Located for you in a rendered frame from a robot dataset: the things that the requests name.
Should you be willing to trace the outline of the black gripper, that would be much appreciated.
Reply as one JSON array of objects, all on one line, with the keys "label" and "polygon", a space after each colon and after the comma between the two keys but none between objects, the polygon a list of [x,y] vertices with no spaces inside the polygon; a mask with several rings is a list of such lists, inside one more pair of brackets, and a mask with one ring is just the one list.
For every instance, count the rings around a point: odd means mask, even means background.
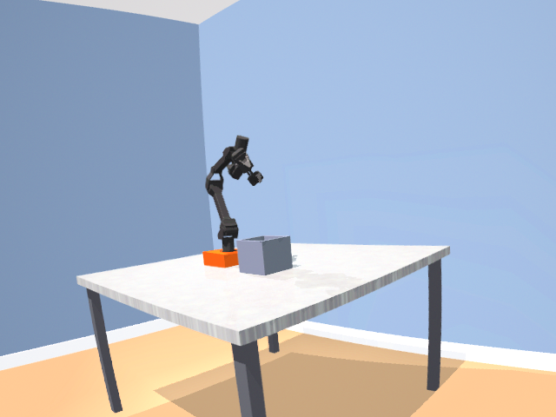
[{"label": "black gripper", "polygon": [[248,181],[252,186],[261,182],[263,176],[259,170],[256,170],[254,173],[252,172],[251,169],[254,164],[249,160],[244,148],[239,148],[231,157],[235,161],[235,164],[240,164],[238,167],[241,169],[242,173],[244,174],[244,172],[246,172],[248,174]]}]

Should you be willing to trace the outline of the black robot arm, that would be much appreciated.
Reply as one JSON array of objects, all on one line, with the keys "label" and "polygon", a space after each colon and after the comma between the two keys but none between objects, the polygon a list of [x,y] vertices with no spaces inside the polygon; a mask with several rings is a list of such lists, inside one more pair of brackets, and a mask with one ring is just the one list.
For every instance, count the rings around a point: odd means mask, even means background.
[{"label": "black robot arm", "polygon": [[[223,150],[223,156],[213,167],[210,168],[210,172],[206,177],[205,188],[208,193],[213,196],[218,214],[221,219],[220,231],[217,236],[218,240],[222,240],[222,250],[220,250],[222,252],[237,252],[236,250],[234,250],[234,239],[237,239],[239,230],[235,218],[229,217],[228,210],[224,202],[224,197],[222,195],[224,183],[222,171],[227,168],[232,178],[236,180],[240,179],[242,175],[242,171],[238,167],[240,164],[235,164],[235,161],[231,156],[239,148],[244,148],[246,152],[248,141],[249,137],[247,136],[237,136],[235,140],[235,146],[229,146]],[[210,180],[213,175],[216,174],[220,175],[220,180]]]}]

